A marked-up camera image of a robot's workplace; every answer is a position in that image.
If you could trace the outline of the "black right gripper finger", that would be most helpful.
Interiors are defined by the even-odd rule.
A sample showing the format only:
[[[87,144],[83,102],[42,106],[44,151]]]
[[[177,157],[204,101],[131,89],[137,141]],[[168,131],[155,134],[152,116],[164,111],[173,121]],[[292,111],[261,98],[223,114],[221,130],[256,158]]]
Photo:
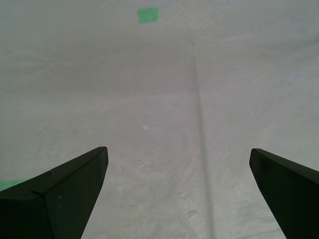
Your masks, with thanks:
[[[319,173],[262,149],[249,166],[268,207],[288,239],[319,237]]]
[[[102,189],[108,150],[97,147],[0,193],[2,239],[79,239]]]

